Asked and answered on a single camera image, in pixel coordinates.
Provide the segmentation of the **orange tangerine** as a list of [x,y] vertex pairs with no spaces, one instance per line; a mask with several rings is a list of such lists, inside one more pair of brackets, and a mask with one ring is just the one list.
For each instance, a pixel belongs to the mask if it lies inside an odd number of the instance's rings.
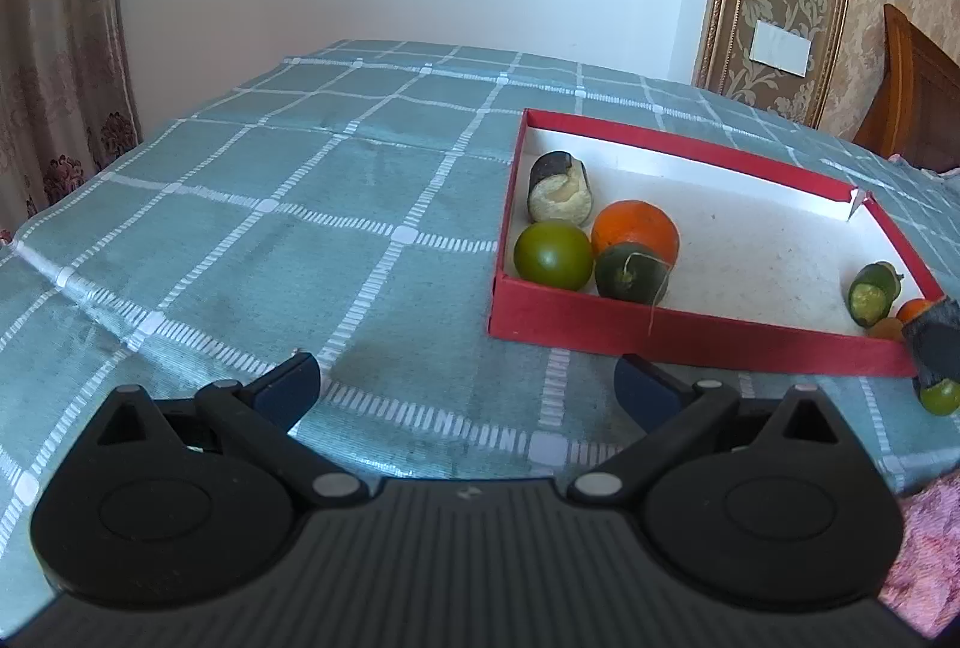
[[680,253],[680,233],[662,209],[641,199],[620,199],[597,214],[590,244],[596,256],[613,245],[640,244],[674,266]]
[[900,320],[903,325],[907,325],[909,322],[912,322],[914,318],[918,318],[919,315],[923,315],[924,311],[928,311],[934,302],[928,299],[913,299],[905,302],[900,310],[896,312],[896,318]]

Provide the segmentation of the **green fruit piece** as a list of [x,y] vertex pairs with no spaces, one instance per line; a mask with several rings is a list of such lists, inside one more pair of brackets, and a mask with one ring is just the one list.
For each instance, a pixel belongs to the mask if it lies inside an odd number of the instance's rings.
[[887,318],[893,302],[900,297],[901,279],[900,272],[887,261],[861,268],[846,292],[846,308],[853,322],[869,329]]

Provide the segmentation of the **brown kiwi-like fruit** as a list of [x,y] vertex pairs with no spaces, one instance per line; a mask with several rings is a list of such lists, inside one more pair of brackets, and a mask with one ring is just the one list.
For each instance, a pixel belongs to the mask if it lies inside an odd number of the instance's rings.
[[880,322],[875,323],[867,329],[867,334],[874,339],[885,339],[885,341],[903,341],[903,323],[896,316],[889,316]]

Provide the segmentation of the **small green lime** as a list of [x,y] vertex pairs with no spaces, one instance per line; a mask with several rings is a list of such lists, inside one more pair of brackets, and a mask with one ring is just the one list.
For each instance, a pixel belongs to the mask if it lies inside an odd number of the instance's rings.
[[937,417],[947,417],[960,407],[960,385],[950,378],[942,378],[934,385],[918,391],[921,406]]

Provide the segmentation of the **dark green round fruit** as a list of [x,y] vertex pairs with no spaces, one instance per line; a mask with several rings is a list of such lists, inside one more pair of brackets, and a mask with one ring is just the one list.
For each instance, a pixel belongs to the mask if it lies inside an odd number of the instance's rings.
[[594,268],[601,297],[632,304],[658,305],[669,289],[672,266],[651,248],[635,242],[610,245]]

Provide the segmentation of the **red cardboard tray box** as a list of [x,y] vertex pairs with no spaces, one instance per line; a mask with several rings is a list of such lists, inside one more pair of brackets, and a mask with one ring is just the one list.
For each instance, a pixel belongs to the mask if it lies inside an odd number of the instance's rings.
[[[529,283],[512,250],[527,227],[529,172],[566,151],[586,167],[594,205],[642,199],[672,219],[679,259],[661,305]],[[779,373],[909,377],[907,346],[853,322],[854,276],[887,261],[903,300],[944,291],[864,188],[699,139],[529,110],[517,130],[493,276],[491,336],[590,354]]]

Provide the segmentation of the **green checkered tablecloth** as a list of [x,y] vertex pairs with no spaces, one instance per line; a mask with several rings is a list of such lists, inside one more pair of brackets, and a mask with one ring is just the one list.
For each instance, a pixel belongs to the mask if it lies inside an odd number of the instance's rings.
[[302,443],[364,476],[564,478],[638,437],[605,357],[487,331],[523,111],[633,123],[877,196],[947,292],[958,196],[716,94],[477,47],[345,40],[172,121],[2,244],[2,627],[50,591],[37,497],[112,388],[324,370]]

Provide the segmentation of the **dark cut eggplant piece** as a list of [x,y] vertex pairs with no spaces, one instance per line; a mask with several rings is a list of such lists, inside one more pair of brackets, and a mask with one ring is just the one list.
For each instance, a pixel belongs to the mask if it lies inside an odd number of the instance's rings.
[[529,172],[527,212],[534,222],[560,221],[582,226],[589,219],[594,196],[586,166],[566,151],[540,155]]

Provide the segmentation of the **pink floral towel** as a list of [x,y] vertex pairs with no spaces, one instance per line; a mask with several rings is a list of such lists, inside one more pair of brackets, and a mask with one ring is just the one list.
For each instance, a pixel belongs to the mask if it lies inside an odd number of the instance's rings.
[[958,616],[958,497],[953,471],[900,500],[903,542],[880,600],[926,638]]

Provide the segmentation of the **brown patterned curtain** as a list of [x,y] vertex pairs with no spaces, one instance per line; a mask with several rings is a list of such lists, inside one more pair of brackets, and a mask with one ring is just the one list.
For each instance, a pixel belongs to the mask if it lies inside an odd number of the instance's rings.
[[119,0],[2,0],[2,240],[142,142]]

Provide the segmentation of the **white wall switch plate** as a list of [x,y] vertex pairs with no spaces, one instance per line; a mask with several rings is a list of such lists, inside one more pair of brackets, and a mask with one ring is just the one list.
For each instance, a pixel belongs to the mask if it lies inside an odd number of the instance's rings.
[[748,60],[797,77],[807,76],[812,43],[771,22],[757,21]]

